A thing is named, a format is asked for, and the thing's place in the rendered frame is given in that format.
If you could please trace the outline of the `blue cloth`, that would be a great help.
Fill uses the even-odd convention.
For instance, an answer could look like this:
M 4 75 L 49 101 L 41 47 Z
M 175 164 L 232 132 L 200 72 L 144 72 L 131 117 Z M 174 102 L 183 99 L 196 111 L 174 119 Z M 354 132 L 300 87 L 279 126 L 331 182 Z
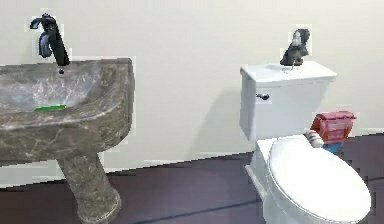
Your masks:
M 342 148 L 343 143 L 342 142 L 336 142 L 336 143 L 329 143 L 329 144 L 324 144 L 322 148 L 326 151 L 329 151 L 335 155 L 337 155 Z

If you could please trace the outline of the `red bin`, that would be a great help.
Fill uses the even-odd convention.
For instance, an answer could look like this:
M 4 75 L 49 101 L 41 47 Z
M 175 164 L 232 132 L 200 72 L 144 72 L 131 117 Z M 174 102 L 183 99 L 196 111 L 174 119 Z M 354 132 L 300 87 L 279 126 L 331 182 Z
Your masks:
M 344 142 L 352 130 L 355 115 L 349 111 L 319 113 L 311 130 L 316 131 L 325 144 Z

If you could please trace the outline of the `black sink faucet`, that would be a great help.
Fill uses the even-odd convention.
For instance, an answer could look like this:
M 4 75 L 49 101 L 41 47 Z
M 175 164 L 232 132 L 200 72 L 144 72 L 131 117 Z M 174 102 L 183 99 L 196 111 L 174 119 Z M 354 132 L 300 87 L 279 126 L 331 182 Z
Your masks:
M 44 13 L 31 21 L 30 28 L 38 29 L 39 25 L 42 25 L 44 30 L 38 41 L 39 55 L 42 58 L 54 55 L 58 66 L 68 66 L 70 64 L 69 56 L 55 18 Z

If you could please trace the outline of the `white striped ball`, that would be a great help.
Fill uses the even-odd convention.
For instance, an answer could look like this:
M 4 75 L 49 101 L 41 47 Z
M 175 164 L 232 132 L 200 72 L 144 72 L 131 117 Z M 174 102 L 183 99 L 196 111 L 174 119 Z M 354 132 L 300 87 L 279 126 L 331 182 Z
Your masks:
M 315 130 L 308 130 L 305 137 L 313 148 L 322 148 L 324 145 L 322 137 Z

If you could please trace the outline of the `white toilet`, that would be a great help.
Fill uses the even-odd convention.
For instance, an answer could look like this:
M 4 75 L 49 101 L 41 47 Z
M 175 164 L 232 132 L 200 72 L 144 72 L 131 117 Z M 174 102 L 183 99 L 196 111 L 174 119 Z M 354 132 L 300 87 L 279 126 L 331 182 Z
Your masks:
M 336 73 L 306 61 L 245 65 L 240 127 L 255 144 L 245 169 L 266 224 L 359 224 L 370 212 L 363 178 L 339 156 L 305 137 Z

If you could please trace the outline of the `grey marble pedestal sink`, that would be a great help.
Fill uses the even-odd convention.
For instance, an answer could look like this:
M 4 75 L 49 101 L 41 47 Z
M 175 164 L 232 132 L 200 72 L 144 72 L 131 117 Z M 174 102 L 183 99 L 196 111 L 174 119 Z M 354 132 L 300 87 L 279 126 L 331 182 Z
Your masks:
M 0 66 L 0 167 L 55 160 L 82 224 L 110 224 L 121 198 L 98 154 L 132 124 L 135 79 L 129 58 Z M 66 109 L 34 111 L 64 104 Z

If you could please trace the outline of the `dark grey bust statue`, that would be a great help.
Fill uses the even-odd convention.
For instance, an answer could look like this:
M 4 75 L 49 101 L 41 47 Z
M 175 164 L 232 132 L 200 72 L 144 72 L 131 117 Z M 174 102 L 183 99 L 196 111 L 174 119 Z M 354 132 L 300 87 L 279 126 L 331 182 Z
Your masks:
M 291 67 L 301 66 L 303 57 L 308 55 L 306 44 L 309 37 L 310 31 L 308 29 L 297 29 L 293 33 L 292 41 L 280 60 L 280 64 Z

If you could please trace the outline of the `green soap bar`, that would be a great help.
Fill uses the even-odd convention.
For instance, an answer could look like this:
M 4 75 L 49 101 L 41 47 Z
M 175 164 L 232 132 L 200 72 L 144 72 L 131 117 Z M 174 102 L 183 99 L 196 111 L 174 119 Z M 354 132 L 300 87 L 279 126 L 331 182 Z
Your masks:
M 58 105 L 45 105 L 45 106 L 39 106 L 34 109 L 34 111 L 56 111 L 56 110 L 63 110 L 66 109 L 67 106 L 64 104 L 58 104 Z

